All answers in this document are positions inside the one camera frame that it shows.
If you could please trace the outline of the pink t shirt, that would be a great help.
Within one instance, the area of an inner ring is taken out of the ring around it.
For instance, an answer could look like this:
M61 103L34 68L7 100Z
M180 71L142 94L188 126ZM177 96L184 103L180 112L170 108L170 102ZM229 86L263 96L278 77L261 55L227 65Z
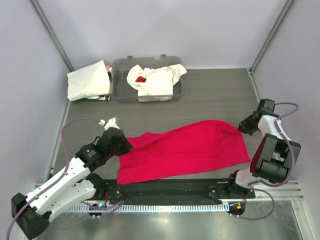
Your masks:
M119 185L210 172L251 161L241 132L221 120L203 120L164 133L146 132L128 141L133 148L119 157Z

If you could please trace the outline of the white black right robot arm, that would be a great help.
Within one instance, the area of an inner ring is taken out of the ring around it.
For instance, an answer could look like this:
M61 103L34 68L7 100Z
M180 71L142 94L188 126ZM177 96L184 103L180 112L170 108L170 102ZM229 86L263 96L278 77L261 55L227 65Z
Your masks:
M225 191L231 198L245 197L251 188L264 184L277 188L286 184L301 151L301 145L292 141L282 127L282 118L293 114L293 110L283 116L275 114L278 104L271 99L261 99L257 109L238 125L244 134L261 132L259 144L249 168L230 174Z

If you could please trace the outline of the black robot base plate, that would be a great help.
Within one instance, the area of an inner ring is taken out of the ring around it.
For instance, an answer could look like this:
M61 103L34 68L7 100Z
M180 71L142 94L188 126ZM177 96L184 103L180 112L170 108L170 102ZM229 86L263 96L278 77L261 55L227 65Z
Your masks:
M200 206L256 197L253 191L230 185L226 178L160 179L123 185L106 179L105 183L92 200L124 201L134 206Z

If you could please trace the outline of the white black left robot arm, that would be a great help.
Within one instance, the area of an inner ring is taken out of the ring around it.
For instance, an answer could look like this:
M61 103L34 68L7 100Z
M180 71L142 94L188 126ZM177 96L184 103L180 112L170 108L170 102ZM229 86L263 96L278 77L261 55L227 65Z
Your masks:
M11 198L11 215L27 239L40 236L61 213L82 201L102 199L108 184L94 171L113 156L131 151L132 145L122 130L110 127L102 136L84 145L65 168L47 182L24 195Z

